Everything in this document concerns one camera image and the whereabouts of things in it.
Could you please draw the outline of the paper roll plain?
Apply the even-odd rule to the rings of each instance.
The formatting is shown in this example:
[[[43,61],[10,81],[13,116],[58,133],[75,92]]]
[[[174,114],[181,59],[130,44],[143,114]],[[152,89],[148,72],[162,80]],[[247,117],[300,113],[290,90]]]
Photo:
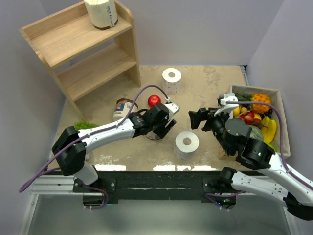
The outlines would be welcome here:
[[[84,0],[85,7],[95,28],[105,30],[118,22],[114,0]]]

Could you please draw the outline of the paper roll cartoon label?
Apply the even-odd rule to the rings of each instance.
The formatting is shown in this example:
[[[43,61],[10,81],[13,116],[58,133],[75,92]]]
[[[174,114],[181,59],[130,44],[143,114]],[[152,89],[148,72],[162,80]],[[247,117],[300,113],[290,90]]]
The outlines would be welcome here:
[[[155,134],[154,132],[149,132],[149,133],[147,133],[147,134],[146,134],[146,137],[147,137],[148,139],[154,140],[154,141],[161,139],[161,137],[160,137],[159,135]]]

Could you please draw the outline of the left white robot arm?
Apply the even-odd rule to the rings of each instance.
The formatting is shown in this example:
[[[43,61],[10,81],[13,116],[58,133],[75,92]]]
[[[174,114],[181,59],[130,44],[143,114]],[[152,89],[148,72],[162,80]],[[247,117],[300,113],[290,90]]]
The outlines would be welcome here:
[[[163,138],[176,124],[173,116],[180,110],[174,102],[158,103],[144,114],[131,112],[127,117],[96,128],[77,131],[66,128],[56,140],[52,153],[64,176],[75,176],[90,192],[101,188],[96,169],[86,162],[86,155],[106,144],[145,136],[150,132]]]

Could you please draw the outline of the wooden three-tier shelf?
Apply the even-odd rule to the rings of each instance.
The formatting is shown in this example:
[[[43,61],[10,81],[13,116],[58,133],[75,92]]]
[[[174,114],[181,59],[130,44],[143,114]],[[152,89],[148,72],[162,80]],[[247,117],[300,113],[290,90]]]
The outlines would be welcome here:
[[[54,79],[67,101],[86,120],[76,101],[126,73],[141,86],[134,17],[116,0],[115,27],[92,25],[84,2],[20,28],[20,33]]]

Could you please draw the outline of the white paper towel roll front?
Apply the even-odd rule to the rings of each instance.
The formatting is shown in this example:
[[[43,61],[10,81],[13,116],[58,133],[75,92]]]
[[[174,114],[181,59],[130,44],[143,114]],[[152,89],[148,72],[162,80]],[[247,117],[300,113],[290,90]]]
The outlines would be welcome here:
[[[180,132],[175,138],[174,152],[176,157],[181,160],[190,159],[197,151],[199,144],[199,138],[193,132]]]

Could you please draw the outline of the red apple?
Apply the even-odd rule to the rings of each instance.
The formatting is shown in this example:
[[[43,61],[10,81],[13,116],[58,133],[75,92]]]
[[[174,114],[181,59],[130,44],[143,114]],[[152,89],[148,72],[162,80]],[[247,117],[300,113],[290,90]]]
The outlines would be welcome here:
[[[158,95],[151,95],[149,98],[148,98],[148,106],[149,107],[153,107],[154,105],[158,104],[158,103],[161,103],[161,98],[158,96]]]

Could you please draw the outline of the yellow lemon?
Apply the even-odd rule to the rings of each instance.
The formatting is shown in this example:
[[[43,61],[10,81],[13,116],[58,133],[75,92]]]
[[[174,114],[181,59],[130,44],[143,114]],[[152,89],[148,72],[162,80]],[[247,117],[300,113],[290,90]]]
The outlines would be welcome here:
[[[233,110],[233,117],[236,118],[241,113],[241,107],[238,106]]]

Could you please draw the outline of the red cherries cluster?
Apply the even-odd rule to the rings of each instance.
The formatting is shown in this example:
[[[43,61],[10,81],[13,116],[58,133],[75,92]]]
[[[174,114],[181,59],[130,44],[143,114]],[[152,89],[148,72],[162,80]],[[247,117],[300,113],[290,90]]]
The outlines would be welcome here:
[[[239,115],[239,118],[247,125],[260,126],[262,118],[259,114],[252,111]]]

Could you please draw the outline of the floral paper towel roll back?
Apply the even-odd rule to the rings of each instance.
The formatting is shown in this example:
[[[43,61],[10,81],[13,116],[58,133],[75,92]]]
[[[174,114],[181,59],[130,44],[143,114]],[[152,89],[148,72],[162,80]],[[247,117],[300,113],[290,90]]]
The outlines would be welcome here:
[[[162,87],[168,95],[177,94],[180,91],[181,72],[175,68],[167,68],[162,73]]]

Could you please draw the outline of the green melon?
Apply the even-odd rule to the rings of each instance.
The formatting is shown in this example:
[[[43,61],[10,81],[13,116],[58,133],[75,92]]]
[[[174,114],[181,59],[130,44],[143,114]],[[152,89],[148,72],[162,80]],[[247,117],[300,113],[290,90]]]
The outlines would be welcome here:
[[[262,131],[257,128],[256,126],[250,126],[251,132],[250,132],[250,137],[256,140],[263,141],[264,140],[264,135]]]

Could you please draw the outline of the yellow bananas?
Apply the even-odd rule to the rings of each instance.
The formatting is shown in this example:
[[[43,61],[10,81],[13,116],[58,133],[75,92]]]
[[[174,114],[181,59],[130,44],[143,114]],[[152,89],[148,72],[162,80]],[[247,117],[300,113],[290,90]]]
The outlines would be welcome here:
[[[265,116],[261,121],[261,131],[264,135],[264,141],[271,143],[276,135],[277,123],[275,120],[270,119],[268,116]]]

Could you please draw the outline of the green pear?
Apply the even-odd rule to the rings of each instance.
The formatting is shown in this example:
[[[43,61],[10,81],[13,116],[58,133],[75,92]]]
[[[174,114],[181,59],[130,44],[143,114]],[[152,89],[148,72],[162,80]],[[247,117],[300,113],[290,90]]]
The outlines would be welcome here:
[[[276,148],[275,148],[275,146],[273,146],[272,144],[270,144],[270,143],[266,143],[270,148],[272,148],[275,152],[277,151],[276,150]]]

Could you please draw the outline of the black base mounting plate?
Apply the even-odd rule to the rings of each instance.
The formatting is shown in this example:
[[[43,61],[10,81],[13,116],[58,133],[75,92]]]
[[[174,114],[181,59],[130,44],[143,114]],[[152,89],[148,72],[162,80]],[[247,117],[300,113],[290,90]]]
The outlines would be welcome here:
[[[218,185],[220,171],[100,171],[99,179],[88,187],[74,181],[73,192],[83,194],[85,206],[122,200],[200,201],[231,209],[237,191],[225,183]]]

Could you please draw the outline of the wicker basket with liner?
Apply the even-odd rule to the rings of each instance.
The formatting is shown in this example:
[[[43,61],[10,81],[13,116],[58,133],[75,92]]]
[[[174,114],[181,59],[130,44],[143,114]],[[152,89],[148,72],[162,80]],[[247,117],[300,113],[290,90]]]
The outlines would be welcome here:
[[[281,92],[276,89],[267,89],[267,88],[261,88],[261,87],[254,87],[254,86],[246,86],[246,85],[239,85],[239,84],[230,84],[227,91],[225,93],[239,93],[239,94],[255,94],[255,93],[261,93],[261,94],[267,94],[271,98],[271,104],[277,109],[281,121],[282,121],[282,134],[283,134],[283,141],[282,141],[282,148],[283,148],[283,154],[285,159],[291,156],[290,151],[290,143],[289,143],[289,137],[288,137],[288,129],[287,129],[287,122],[285,117],[285,111],[284,111],[284,105],[282,101]],[[275,147],[275,149],[280,153],[280,123],[277,114],[275,111],[273,111],[273,114],[271,115],[272,119],[274,119],[277,123],[277,131],[275,134],[275,137],[271,144]]]

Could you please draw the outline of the green grapes bunch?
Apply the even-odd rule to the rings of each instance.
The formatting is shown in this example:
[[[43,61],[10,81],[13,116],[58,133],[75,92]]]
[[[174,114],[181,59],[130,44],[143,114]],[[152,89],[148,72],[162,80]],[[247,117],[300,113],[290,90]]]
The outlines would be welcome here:
[[[88,123],[88,122],[76,122],[74,124],[74,128],[75,130],[86,130],[86,129],[92,129],[92,128],[96,128],[99,127],[99,125],[94,124],[94,123]]]

